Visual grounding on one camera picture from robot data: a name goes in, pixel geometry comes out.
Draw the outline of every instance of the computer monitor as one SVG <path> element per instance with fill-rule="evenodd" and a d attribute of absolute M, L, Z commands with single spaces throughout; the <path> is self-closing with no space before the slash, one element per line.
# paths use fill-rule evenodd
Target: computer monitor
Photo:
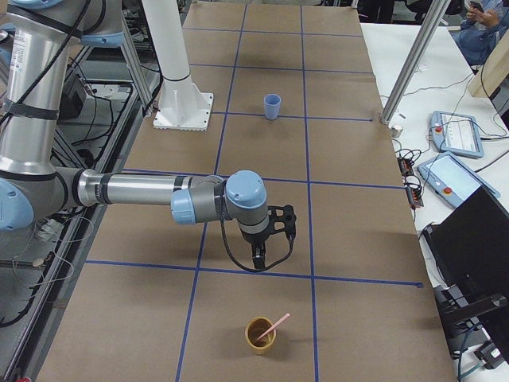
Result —
<path fill-rule="evenodd" d="M 445 282 L 469 304 L 493 294 L 509 298 L 509 213 L 483 186 L 426 239 Z M 509 306 L 477 318 L 509 361 Z"/>

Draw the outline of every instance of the pink stick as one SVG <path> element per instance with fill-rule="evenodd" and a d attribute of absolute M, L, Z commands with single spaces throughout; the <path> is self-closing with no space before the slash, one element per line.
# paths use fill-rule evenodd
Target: pink stick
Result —
<path fill-rule="evenodd" d="M 267 329 L 265 332 L 262 333 L 262 335 L 260 335 L 260 337 L 258 337 L 256 340 L 254 340 L 254 342 L 258 342 L 260 341 L 263 337 L 265 337 L 268 333 L 270 333 L 271 331 L 273 331 L 274 329 L 276 329 L 276 327 L 281 324 L 283 321 L 285 321 L 287 318 L 289 317 L 289 313 L 285 314 L 283 317 L 279 318 L 279 320 L 273 324 L 269 329 Z"/>

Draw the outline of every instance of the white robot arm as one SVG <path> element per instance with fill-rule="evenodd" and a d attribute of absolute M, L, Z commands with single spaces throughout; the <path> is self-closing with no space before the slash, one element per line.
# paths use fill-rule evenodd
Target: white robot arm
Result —
<path fill-rule="evenodd" d="M 16 34 L 0 120 L 0 230 L 23 228 L 79 205 L 171 205 L 179 224 L 220 220 L 223 226 L 236 219 L 252 246 L 254 269 L 237 264 L 243 269 L 264 271 L 291 254 L 293 208 L 268 207 L 262 179 L 251 171 L 224 181 L 53 166 L 50 154 L 69 48 L 78 43 L 119 46 L 121 0 L 10 0 L 8 14 Z M 284 228 L 277 230 L 276 222 Z M 279 232 L 286 233 L 289 254 L 266 267 L 265 241 Z M 233 259 L 228 247 L 227 252 Z"/>

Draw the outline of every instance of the white table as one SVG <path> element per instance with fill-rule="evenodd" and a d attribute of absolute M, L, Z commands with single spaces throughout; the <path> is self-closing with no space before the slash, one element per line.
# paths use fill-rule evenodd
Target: white table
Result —
<path fill-rule="evenodd" d="M 383 96 L 389 96 L 391 89 L 394 87 L 419 27 L 414 25 L 362 24 L 362 29 L 373 71 L 376 75 L 379 94 L 382 96 L 383 103 L 385 103 L 387 98 Z M 470 67 L 450 37 L 449 31 L 445 27 L 439 27 L 405 93 L 413 92 L 419 88 L 446 87 L 466 79 L 471 73 Z M 489 99 L 473 98 L 468 90 L 465 92 L 471 78 L 473 76 L 450 88 L 423 90 L 402 98 L 389 126 L 394 124 L 403 126 L 402 135 L 398 138 L 403 148 L 423 151 L 428 148 L 429 117 L 436 110 L 454 111 L 456 109 L 457 114 L 474 115 L 479 125 L 488 134 L 504 134 L 503 123 L 500 117 L 495 115 L 496 110 Z M 503 129 L 493 123 L 493 116 Z M 398 144 L 395 143 L 394 147 L 398 149 Z M 493 142 L 483 141 L 483 148 L 485 153 L 483 158 L 469 159 L 462 157 L 461 159 L 471 169 L 477 170 L 508 150 L 509 139 Z M 416 165 L 436 157 L 437 154 L 437 149 L 431 143 L 430 149 L 417 160 Z M 500 191 L 499 201 L 506 209 L 509 209 L 508 168 L 509 154 L 479 173 L 482 178 Z M 436 195 L 428 185 L 425 187 L 423 201 L 425 207 L 418 209 L 416 213 L 415 227 L 418 231 L 431 222 L 442 222 L 453 211 L 453 208 Z M 430 279 L 432 284 L 436 286 L 441 281 L 439 277 L 436 277 L 437 272 L 434 270 L 436 268 L 433 257 L 423 243 L 422 248 Z M 462 361 L 464 371 L 478 361 L 472 350 L 473 348 L 464 354 Z M 482 368 L 468 376 L 467 380 L 471 382 L 508 382 L 509 365 L 504 363 L 496 370 L 489 371 Z"/>

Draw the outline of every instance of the blue and white device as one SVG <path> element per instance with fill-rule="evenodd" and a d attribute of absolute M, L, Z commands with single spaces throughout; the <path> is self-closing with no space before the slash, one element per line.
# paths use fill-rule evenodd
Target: blue and white device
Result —
<path fill-rule="evenodd" d="M 449 152 L 420 164 L 418 171 L 424 181 L 453 207 L 466 201 L 481 185 L 500 197 L 496 189 Z"/>
<path fill-rule="evenodd" d="M 477 121 L 471 115 L 434 111 L 429 120 L 433 143 L 440 152 L 448 151 L 469 158 L 482 158 Z"/>

